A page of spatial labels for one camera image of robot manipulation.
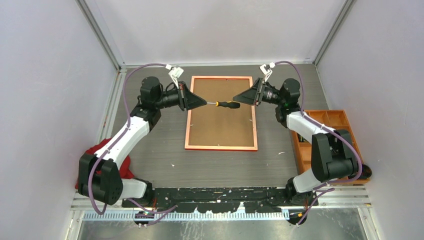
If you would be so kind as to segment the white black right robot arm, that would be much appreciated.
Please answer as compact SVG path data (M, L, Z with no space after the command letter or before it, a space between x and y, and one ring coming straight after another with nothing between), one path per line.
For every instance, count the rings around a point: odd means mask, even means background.
M276 105L276 120L310 143L310 168L290 178L284 189L283 195L291 205L299 205L326 184L355 181L362 173L361 158L353 147L350 132L312 119L299 105L301 87L293 78L286 79L279 89L258 78L250 88L232 98L251 106L262 102Z

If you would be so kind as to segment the red picture frame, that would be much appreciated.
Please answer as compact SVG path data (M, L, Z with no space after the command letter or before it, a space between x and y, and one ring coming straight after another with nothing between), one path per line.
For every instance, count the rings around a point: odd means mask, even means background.
M184 148L256 152L255 108L245 104L237 109L216 106L216 102L231 101L252 85L250 76L192 76L190 90L208 104L188 112Z

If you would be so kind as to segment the black yellow screwdriver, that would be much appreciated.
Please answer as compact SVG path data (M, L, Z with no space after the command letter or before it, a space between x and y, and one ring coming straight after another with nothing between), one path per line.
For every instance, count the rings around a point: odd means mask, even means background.
M216 107L223 107L229 109L239 109L241 104L235 101L215 101L215 102L207 102L208 105L214 105Z

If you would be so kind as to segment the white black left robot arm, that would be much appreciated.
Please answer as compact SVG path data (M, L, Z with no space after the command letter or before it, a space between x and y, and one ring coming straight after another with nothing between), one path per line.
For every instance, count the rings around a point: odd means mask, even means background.
M124 179L120 169L136 144L148 135L161 117L164 108L179 107L182 111L205 106L206 100L192 93L179 81L164 88L155 76L142 80L138 103L125 125L95 153L84 153L78 166L77 191L106 205L132 198L141 207L153 202L151 184L141 179Z

